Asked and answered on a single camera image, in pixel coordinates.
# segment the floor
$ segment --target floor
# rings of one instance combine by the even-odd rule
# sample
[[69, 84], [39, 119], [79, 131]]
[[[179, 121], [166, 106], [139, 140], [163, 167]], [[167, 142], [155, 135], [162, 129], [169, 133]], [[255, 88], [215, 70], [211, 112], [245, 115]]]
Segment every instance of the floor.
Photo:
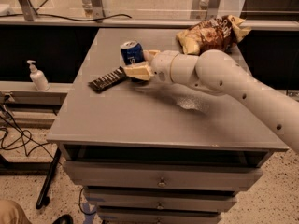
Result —
[[[49, 129], [38, 128], [34, 125], [28, 130], [37, 143], [45, 143]], [[20, 137], [20, 133], [8, 127], [8, 136], [3, 146], [6, 147]], [[12, 147], [21, 145], [21, 140]], [[27, 152], [36, 146], [29, 142], [26, 145]], [[56, 150], [55, 144], [46, 145], [45, 148], [51, 155]], [[42, 148], [35, 149], [30, 156], [25, 156], [23, 147], [16, 150], [0, 150], [0, 153], [8, 161], [51, 161], [50, 155]], [[10, 199], [19, 203], [33, 224], [52, 223], [63, 214], [70, 214], [74, 223], [95, 224], [101, 223], [97, 215], [86, 216], [79, 207], [78, 200], [81, 186], [74, 185], [65, 174], [61, 164], [61, 157], [56, 175], [50, 185], [48, 206], [36, 210], [36, 201], [41, 190], [45, 176], [43, 175], [0, 175], [1, 199]], [[238, 202], [233, 208], [222, 214], [220, 224], [297, 224], [299, 223], [299, 155], [289, 150], [286, 153], [275, 153], [264, 165], [263, 176], [247, 192], [237, 195]], [[81, 207], [86, 213], [93, 211], [81, 197]]]

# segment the drawer handle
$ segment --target drawer handle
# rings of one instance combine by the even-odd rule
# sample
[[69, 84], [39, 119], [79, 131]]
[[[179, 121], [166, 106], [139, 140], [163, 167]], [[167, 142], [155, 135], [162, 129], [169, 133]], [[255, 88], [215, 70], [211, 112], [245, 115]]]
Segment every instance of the drawer handle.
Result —
[[166, 183], [165, 183], [165, 181], [162, 177], [160, 178], [160, 182], [158, 183], [158, 187], [159, 188], [165, 188], [166, 187]]
[[158, 205], [157, 205], [157, 209], [158, 209], [158, 210], [163, 210], [164, 207], [163, 207], [160, 203], [158, 203]]

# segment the crumpled bag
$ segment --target crumpled bag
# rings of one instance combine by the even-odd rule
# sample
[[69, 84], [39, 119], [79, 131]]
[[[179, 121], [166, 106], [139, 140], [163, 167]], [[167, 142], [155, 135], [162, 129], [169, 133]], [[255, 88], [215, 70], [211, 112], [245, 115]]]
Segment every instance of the crumpled bag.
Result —
[[209, 49], [226, 51], [239, 43], [250, 31], [241, 29], [243, 19], [227, 15], [221, 18], [201, 21], [189, 29], [177, 33], [177, 40], [184, 54], [200, 55]]

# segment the blue can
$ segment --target blue can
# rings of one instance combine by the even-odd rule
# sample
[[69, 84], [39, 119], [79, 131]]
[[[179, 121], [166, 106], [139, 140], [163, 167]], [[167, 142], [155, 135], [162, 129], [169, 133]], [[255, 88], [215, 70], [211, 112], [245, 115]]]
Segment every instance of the blue can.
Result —
[[143, 49], [136, 41], [127, 41], [121, 45], [121, 55], [126, 65], [144, 62]]

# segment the soap dispenser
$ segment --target soap dispenser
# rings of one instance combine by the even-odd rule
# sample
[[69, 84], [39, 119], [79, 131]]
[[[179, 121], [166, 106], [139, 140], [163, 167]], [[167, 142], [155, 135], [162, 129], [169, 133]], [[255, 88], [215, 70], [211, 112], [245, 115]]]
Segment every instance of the soap dispenser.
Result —
[[49, 88], [49, 83], [44, 75], [44, 73], [40, 70], [37, 70], [34, 65], [36, 61], [28, 60], [29, 68], [31, 71], [30, 78], [35, 83], [36, 89], [38, 91], [46, 91]]

